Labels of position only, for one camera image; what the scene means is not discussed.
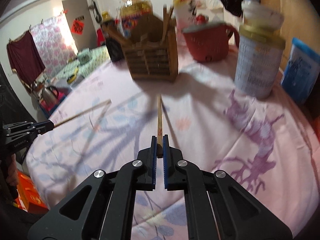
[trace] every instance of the purple deer print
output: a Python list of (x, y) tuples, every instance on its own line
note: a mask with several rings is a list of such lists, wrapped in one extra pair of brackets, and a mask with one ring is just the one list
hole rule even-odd
[[(259, 175), (265, 174), (276, 166), (276, 162), (268, 161), (275, 142), (275, 131), (272, 125), (284, 117), (284, 115), (278, 116), (273, 121), (270, 121), (267, 116), (264, 121), (251, 118), (248, 114), (248, 105), (241, 106), (235, 100), (234, 94), (235, 91), (233, 90), (229, 96), (231, 106), (224, 111), (224, 114), (238, 131), (243, 132), (253, 143), (258, 145), (259, 150), (253, 160), (248, 158), (248, 160), (245, 161), (236, 156), (217, 160), (215, 164), (217, 169), (225, 162), (238, 162), (242, 164), (241, 169), (231, 172), (230, 175), (241, 185), (247, 182), (247, 190), (251, 192), (254, 191), (254, 193), (257, 194), (260, 187), (265, 190), (265, 182), (259, 178)], [(246, 170), (249, 171), (249, 176), (244, 178), (244, 172)]]

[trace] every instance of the wooden basket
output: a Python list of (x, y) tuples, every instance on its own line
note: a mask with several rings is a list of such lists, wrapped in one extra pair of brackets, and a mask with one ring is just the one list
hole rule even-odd
[(164, 22), (152, 14), (139, 18), (130, 39), (120, 42), (133, 79), (174, 81), (178, 75), (175, 20), (164, 8)]

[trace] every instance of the tablecloth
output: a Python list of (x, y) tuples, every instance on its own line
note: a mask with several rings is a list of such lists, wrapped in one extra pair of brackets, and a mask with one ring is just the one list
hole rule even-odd
[(67, 64), (56, 76), (57, 79), (68, 78), (74, 74), (79, 67), (78, 75), (88, 77), (96, 68), (101, 66), (105, 61), (109, 60), (110, 56), (106, 46), (101, 46), (92, 50), (92, 59), (84, 65), (81, 65), (79, 60), (75, 60)]
[[(164, 134), (184, 159), (213, 172), (223, 169), (289, 226), (295, 236), (319, 201), (312, 154), (319, 142), (303, 114), (276, 84), (267, 100), (237, 90), (237, 53), (201, 64), (179, 52), (175, 83), (132, 80), (125, 62), (105, 63), (51, 116), (57, 123), (106, 99), (97, 109), (34, 141), (27, 155), (31, 178), (50, 207), (92, 172), (118, 170), (150, 147), (162, 94)], [(162, 160), (153, 192), (137, 192), (131, 239), (188, 238), (183, 192), (167, 192)]]

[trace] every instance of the orange flower print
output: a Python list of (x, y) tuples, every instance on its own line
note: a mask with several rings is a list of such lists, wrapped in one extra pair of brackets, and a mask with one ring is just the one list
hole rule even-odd
[(180, 118), (176, 120), (176, 126), (179, 131), (185, 131), (188, 130), (191, 125), (191, 121), (188, 117)]

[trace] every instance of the metal screw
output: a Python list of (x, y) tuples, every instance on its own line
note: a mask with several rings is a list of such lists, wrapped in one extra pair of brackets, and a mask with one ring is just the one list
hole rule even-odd
[(185, 167), (185, 166), (187, 166), (187, 165), (188, 165), (188, 162), (185, 161), (185, 160), (180, 160), (180, 161), (178, 161), (178, 166), (180, 166), (180, 167)]
[(96, 178), (101, 178), (104, 175), (104, 171), (102, 171), (102, 170), (95, 171), (93, 175)]
[(132, 162), (132, 165), (135, 167), (140, 167), (142, 165), (142, 161), (140, 160), (135, 160)]
[(217, 171), (216, 176), (220, 179), (223, 179), (226, 176), (226, 173), (224, 171)]

